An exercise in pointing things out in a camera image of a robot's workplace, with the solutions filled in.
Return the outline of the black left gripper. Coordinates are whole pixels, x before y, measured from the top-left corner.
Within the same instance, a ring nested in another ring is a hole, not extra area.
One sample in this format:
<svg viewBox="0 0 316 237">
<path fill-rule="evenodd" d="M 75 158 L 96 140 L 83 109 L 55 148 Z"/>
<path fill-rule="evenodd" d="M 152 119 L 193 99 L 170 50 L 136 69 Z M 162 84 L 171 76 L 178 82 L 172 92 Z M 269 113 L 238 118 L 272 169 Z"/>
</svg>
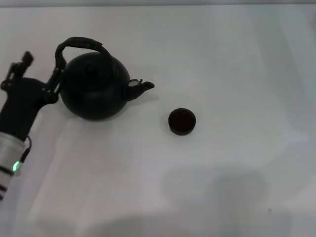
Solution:
<svg viewBox="0 0 316 237">
<path fill-rule="evenodd" d="M 20 62 L 11 63 L 6 80 L 22 78 L 33 59 L 26 51 Z M 64 68 L 65 63 L 56 65 L 46 84 L 31 78 L 9 81 L 4 88 L 7 99 L 0 112 L 0 131 L 25 141 L 39 110 L 58 101 Z"/>
</svg>

